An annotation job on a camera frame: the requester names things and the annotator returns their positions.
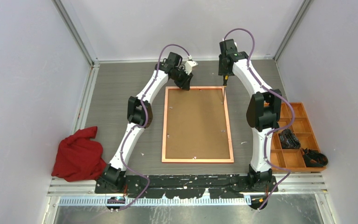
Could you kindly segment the red picture frame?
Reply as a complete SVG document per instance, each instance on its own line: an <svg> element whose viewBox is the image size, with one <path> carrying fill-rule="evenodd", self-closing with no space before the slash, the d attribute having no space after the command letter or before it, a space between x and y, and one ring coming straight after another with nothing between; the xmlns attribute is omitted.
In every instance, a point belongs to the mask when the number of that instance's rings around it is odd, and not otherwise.
<svg viewBox="0 0 358 224"><path fill-rule="evenodd" d="M223 86L166 87L163 163L233 163L227 100Z"/></svg>

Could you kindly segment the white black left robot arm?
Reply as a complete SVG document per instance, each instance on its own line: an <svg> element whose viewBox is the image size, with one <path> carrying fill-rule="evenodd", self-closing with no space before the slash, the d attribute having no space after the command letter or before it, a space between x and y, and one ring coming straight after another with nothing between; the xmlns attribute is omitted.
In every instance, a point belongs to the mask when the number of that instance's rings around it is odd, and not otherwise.
<svg viewBox="0 0 358 224"><path fill-rule="evenodd" d="M115 155L96 182L95 192L97 194L119 193L124 189L130 156L138 139L152 122L151 106L161 88L169 80L172 80L181 90L190 90L192 71L198 64L191 56L185 63L182 63L182 59L180 55L170 52L167 58L156 64L150 80L142 91L136 96L129 97L127 128Z"/></svg>

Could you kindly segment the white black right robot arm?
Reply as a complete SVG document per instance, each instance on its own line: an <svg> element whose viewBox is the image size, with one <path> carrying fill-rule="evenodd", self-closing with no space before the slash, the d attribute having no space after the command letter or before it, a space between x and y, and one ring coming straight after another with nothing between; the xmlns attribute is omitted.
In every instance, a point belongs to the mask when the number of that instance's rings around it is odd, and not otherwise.
<svg viewBox="0 0 358 224"><path fill-rule="evenodd" d="M272 131L279 128L281 114L281 95L279 89L274 91L253 71L253 66L246 52L239 52L233 39L219 43L219 70L223 77L223 86L230 76L236 76L250 95L246 112L248 125L253 134L253 153L246 182L252 191L260 191L272 181L270 152Z"/></svg>

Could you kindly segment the black yellow screwdriver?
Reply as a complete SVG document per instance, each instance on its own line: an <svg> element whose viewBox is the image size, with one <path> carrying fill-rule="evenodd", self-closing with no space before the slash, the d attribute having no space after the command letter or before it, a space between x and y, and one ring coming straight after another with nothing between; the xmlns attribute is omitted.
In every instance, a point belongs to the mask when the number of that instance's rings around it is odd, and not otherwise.
<svg viewBox="0 0 358 224"><path fill-rule="evenodd" d="M226 87L228 82L228 76L223 77L223 97L222 97L222 104L224 104L226 99Z"/></svg>

